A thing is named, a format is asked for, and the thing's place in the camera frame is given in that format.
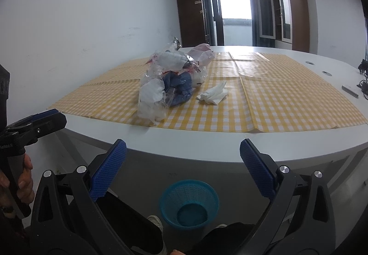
clear plastic bag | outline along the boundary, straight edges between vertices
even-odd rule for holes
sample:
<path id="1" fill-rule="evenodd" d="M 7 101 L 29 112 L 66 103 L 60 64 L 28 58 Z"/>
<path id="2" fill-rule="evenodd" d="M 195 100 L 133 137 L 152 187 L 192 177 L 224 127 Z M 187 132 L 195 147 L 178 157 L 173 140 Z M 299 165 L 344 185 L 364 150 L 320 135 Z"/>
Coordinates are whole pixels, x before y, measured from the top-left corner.
<path id="1" fill-rule="evenodd" d="M 206 65 L 213 59 L 208 44 L 200 44 L 188 54 L 179 51 L 178 39 L 163 52 L 155 52 L 146 73 L 141 77 L 138 116 L 158 124 L 165 119 L 170 106 L 186 102 L 194 88 L 207 77 Z"/>

person's finger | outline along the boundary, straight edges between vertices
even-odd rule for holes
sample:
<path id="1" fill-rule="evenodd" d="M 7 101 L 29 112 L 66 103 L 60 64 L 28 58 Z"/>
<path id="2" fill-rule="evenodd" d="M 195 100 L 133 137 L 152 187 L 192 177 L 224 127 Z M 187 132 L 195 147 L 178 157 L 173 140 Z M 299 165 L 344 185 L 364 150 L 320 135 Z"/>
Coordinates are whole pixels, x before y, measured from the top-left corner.
<path id="1" fill-rule="evenodd" d="M 9 186 L 9 180 L 3 172 L 0 172 L 0 185 L 4 188 Z"/>
<path id="2" fill-rule="evenodd" d="M 170 255 L 185 255 L 185 254 L 178 250 L 173 250 Z"/>
<path id="3" fill-rule="evenodd" d="M 23 173 L 19 176 L 19 179 L 18 179 L 18 187 L 20 189 L 25 188 L 26 186 L 29 185 L 31 180 L 32 180 L 31 170 L 24 168 Z"/>
<path id="4" fill-rule="evenodd" d="M 29 169 L 29 170 L 32 170 L 33 169 L 31 158 L 26 153 L 24 154 L 24 167 L 27 168 L 27 169 Z"/>
<path id="5" fill-rule="evenodd" d="M 33 202 L 34 198 L 35 198 L 35 193 L 32 190 L 31 193 L 27 197 L 24 197 L 23 199 L 21 199 L 21 201 L 23 203 L 29 205 L 29 204 L 31 204 Z"/>
<path id="6" fill-rule="evenodd" d="M 8 198 L 8 196 L 5 194 L 2 188 L 0 188 L 0 206 L 8 207 L 11 206 L 12 202 Z"/>
<path id="7" fill-rule="evenodd" d="M 23 189 L 19 189 L 17 191 L 17 196 L 19 199 L 27 198 L 33 189 L 33 180 L 31 179 L 31 182 Z"/>

table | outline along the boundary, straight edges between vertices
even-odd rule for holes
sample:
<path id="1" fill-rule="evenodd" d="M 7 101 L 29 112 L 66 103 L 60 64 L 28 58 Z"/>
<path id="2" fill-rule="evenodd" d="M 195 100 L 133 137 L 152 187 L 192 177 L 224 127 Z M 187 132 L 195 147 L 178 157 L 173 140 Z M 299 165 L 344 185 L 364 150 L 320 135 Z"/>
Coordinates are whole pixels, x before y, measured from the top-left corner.
<path id="1" fill-rule="evenodd" d="M 347 63 L 310 53 L 275 48 L 215 46 L 212 49 L 233 55 L 248 52 L 285 54 L 332 84 L 368 118 L 368 100 L 362 92 L 356 99 L 341 89 L 342 85 L 356 87 L 363 79 L 358 69 Z M 113 144 L 116 139 L 121 138 L 130 149 L 181 159 L 242 162 L 239 145 L 245 138 L 251 139 L 260 152 L 271 155 L 276 162 L 292 161 L 294 168 L 336 161 L 368 147 L 367 124 L 307 132 L 222 133 L 144 127 L 69 114 L 66 114 L 66 117 L 66 131 L 69 131 L 69 134 L 78 134 L 78 137 L 83 137 L 86 142 L 94 142 L 95 146 L 102 146 L 102 143 Z M 190 144 L 190 150 L 178 148 L 183 142 Z"/>

gingham tablecloth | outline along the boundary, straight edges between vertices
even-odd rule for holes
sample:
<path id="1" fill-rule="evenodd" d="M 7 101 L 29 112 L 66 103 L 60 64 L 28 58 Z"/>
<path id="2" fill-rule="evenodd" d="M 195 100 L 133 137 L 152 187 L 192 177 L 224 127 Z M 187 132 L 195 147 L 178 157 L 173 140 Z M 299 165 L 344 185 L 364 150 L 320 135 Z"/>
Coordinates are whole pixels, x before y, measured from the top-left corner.
<path id="1" fill-rule="evenodd" d="M 89 81 L 50 108 L 106 121 L 218 132 L 293 132 L 367 123 L 331 84 L 286 55 L 216 53 L 208 78 L 159 125 L 137 117 L 139 79 L 148 58 L 132 60 Z M 195 97 L 226 80 L 219 105 Z"/>

white sneaker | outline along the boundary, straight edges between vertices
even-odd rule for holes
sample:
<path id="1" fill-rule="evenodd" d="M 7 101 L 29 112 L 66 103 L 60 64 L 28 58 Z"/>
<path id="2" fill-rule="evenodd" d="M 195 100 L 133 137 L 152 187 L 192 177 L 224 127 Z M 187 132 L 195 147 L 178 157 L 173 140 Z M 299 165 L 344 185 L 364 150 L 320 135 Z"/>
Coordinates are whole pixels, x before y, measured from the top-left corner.
<path id="1" fill-rule="evenodd" d="M 154 223 L 157 227 L 159 227 L 159 229 L 162 233 L 163 248 L 162 248 L 162 251 L 159 252 L 158 255 L 166 255 L 167 254 L 167 249 L 166 249 L 165 242 L 163 240 L 163 225 L 162 225 L 162 222 L 161 222 L 160 218 L 158 216 L 151 215 L 147 218 L 147 220 L 149 220 L 150 222 Z"/>
<path id="2" fill-rule="evenodd" d="M 227 225 L 226 225 L 226 224 L 220 224 L 220 225 L 217 225 L 217 226 L 216 226 L 216 228 L 225 228 L 225 227 L 227 227 Z"/>

